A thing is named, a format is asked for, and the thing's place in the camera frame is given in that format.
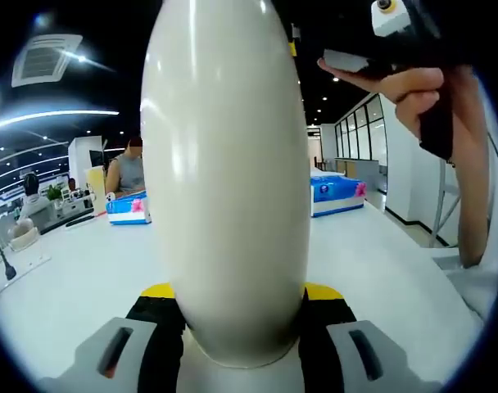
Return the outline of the person's right hand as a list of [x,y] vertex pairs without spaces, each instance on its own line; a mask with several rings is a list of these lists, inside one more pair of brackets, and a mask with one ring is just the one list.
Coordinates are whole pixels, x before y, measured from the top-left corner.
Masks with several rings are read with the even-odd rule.
[[437,105],[442,97],[439,89],[446,87],[453,119],[452,153],[448,160],[459,169],[487,165],[487,126],[478,81],[469,66],[459,65],[446,71],[412,68],[373,79],[333,68],[322,58],[317,64],[340,80],[385,96],[395,105],[396,118],[420,142],[424,140],[421,115]]

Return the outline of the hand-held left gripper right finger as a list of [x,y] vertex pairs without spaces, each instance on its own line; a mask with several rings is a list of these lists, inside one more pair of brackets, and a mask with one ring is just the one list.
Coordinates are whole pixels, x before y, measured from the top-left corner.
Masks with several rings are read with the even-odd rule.
[[308,282],[301,304],[301,370],[306,392],[436,392],[408,365],[406,352],[343,296]]

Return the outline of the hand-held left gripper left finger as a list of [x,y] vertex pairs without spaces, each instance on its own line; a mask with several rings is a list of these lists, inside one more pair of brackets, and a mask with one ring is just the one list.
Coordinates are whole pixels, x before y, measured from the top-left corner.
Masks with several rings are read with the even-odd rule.
[[156,284],[78,346],[68,391],[176,392],[182,356],[183,315],[170,284]]

